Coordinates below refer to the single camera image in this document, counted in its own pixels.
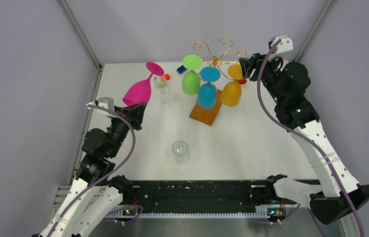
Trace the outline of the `pink plastic wine glass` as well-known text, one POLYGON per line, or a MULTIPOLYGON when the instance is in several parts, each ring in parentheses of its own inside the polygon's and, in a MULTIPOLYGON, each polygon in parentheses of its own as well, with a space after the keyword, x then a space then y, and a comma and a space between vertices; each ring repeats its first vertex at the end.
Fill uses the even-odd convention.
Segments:
POLYGON ((154 76, 164 75, 163 68, 154 62, 147 62, 146 68, 149 70, 150 75, 129 88, 127 93, 123 96, 122 101, 127 106, 132 106, 135 104, 146 103, 150 101, 152 89, 151 89, 151 79, 154 76))

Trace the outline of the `yellow plastic wine glass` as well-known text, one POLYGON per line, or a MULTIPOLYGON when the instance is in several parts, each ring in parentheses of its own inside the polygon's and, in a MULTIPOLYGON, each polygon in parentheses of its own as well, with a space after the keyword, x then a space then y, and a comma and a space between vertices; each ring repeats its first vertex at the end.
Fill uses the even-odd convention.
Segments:
POLYGON ((223 105, 234 107, 239 104, 242 95, 242 88, 239 81, 244 80, 244 76, 241 65, 230 65, 228 68, 228 75, 231 81, 224 86, 220 100, 223 105))

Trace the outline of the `blue plastic wine glass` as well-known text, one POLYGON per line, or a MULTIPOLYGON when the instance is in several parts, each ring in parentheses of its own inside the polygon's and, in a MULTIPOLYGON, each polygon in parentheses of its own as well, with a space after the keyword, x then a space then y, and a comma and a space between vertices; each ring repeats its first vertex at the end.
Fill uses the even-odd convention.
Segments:
POLYGON ((217 89, 214 85, 221 77, 216 67, 204 67, 200 71, 200 78, 205 82, 198 91, 197 104, 203 109, 211 109, 216 104, 217 89))

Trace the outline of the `green plastic wine glass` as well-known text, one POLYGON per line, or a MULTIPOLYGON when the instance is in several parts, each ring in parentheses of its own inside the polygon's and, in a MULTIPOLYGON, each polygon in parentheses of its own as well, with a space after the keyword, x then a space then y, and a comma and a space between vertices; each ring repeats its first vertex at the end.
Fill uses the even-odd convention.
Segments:
POLYGON ((201 79, 196 70, 202 66, 203 61, 200 56, 190 54, 183 58, 182 64, 187 69, 182 79, 182 91, 187 95, 196 95, 201 86, 201 79))

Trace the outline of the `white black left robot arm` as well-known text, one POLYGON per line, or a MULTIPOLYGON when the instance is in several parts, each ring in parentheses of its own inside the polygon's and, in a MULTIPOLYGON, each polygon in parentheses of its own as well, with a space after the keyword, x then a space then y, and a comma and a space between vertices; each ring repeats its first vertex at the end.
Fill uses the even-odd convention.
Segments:
POLYGON ((131 157, 147 103, 118 107, 112 99, 100 98, 86 106, 109 117, 111 124, 106 130, 94 128, 86 133, 85 156, 68 194, 39 237, 87 237, 117 205, 133 198, 130 180, 110 176, 131 157))

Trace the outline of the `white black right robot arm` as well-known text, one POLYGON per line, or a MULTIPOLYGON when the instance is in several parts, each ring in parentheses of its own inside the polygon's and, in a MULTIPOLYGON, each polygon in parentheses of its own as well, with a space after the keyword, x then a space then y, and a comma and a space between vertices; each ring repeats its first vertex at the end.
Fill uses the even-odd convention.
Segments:
POLYGON ((261 81, 275 101, 272 120, 286 130, 300 146, 313 168, 319 185, 270 176, 264 196, 270 203, 288 199, 308 207, 323 224, 330 224, 357 211, 369 201, 369 185, 362 185, 341 161, 324 131, 320 117, 306 99, 311 80, 307 68, 298 62, 285 64, 281 57, 265 62, 259 53, 240 58, 242 75, 261 81))

